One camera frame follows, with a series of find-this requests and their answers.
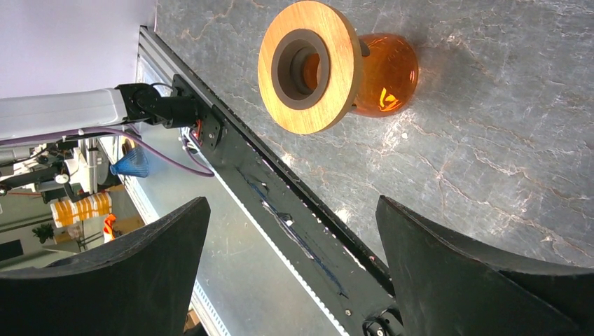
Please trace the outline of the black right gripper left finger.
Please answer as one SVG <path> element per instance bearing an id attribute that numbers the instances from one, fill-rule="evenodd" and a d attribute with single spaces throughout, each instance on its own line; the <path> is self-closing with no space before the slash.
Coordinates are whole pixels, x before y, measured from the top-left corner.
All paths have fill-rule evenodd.
<path id="1" fill-rule="evenodd" d="M 197 197 L 88 251 L 1 273 L 2 335 L 181 335 L 210 207 Z"/>

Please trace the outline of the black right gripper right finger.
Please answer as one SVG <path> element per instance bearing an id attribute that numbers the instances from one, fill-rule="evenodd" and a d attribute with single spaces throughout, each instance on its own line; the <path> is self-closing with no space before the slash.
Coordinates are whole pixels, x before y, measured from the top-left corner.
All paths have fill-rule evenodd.
<path id="1" fill-rule="evenodd" d="M 376 208 L 408 335 L 592 335 L 593 270 L 528 258 L 382 196 Z"/>

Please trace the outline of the wooden ring dripper holder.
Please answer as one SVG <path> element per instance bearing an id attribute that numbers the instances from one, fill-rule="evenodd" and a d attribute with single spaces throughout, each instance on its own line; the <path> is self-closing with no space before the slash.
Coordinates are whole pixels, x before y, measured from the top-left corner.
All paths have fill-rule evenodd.
<path id="1" fill-rule="evenodd" d="M 267 28 L 258 86 L 271 118 L 296 134 L 326 130 L 352 108 L 362 75 L 359 38 L 337 9 L 299 1 Z"/>

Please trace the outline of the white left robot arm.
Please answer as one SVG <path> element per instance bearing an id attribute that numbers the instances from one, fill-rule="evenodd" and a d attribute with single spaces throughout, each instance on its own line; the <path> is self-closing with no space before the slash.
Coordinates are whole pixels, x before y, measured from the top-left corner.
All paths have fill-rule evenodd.
<path id="1" fill-rule="evenodd" d="M 198 97 L 162 96 L 154 85 L 11 97 L 1 100 L 1 145 L 61 137 L 86 128 L 144 122 L 166 128 L 195 124 L 206 108 Z"/>

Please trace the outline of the orange glass carafe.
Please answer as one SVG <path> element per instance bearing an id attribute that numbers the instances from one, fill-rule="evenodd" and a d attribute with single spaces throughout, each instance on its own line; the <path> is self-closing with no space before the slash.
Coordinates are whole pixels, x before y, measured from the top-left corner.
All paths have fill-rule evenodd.
<path id="1" fill-rule="evenodd" d="M 417 57 L 410 45 L 395 34 L 358 37 L 362 75 L 352 108 L 365 116 L 395 113 L 409 101 L 418 78 Z"/>

